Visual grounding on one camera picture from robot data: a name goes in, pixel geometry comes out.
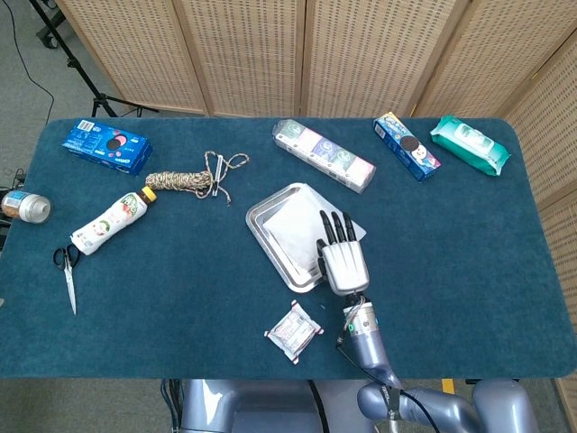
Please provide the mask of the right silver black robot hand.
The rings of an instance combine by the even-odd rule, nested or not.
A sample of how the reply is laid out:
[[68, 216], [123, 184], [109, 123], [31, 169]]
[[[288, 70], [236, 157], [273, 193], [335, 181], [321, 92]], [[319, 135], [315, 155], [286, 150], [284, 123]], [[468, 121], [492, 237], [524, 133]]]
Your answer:
[[319, 216], [326, 237], [316, 240], [317, 263], [323, 278], [340, 297], [365, 291], [370, 276], [350, 215], [344, 212], [339, 216], [333, 211], [328, 216], [320, 210]]

